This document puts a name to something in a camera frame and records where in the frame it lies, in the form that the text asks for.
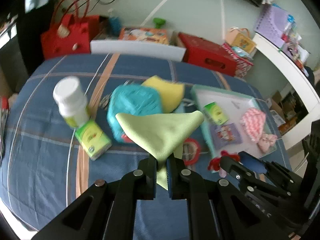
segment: gift bag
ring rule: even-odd
[[[49,30],[41,34],[41,45],[45,59],[68,54],[90,53],[90,41],[99,33],[99,15],[87,16],[89,0],[83,17],[79,17],[78,1],[67,8],[59,23],[54,23],[61,3],[56,7]],[[75,6],[74,14],[68,13]]]
[[[250,33],[246,28],[230,28],[229,32],[226,34],[225,40],[231,47],[237,46],[248,53],[251,53],[256,47],[256,43],[250,39]]]

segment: lavender basket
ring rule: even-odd
[[[284,44],[281,36],[287,24],[288,15],[289,13],[286,10],[271,4],[265,4],[258,18],[255,32],[281,48]]]

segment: shelf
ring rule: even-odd
[[[256,49],[286,77],[308,111],[305,118],[282,136],[285,148],[289,149],[310,133],[313,121],[320,119],[320,98],[301,70],[279,48],[258,33],[253,41],[257,44]]]

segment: white bottle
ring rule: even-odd
[[[53,98],[59,107],[59,113],[70,127],[79,128],[89,121],[87,97],[77,77],[61,79],[54,87]]]

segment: orange box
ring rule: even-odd
[[[167,31],[164,29],[125,27],[120,32],[119,40],[149,41],[169,45]]]

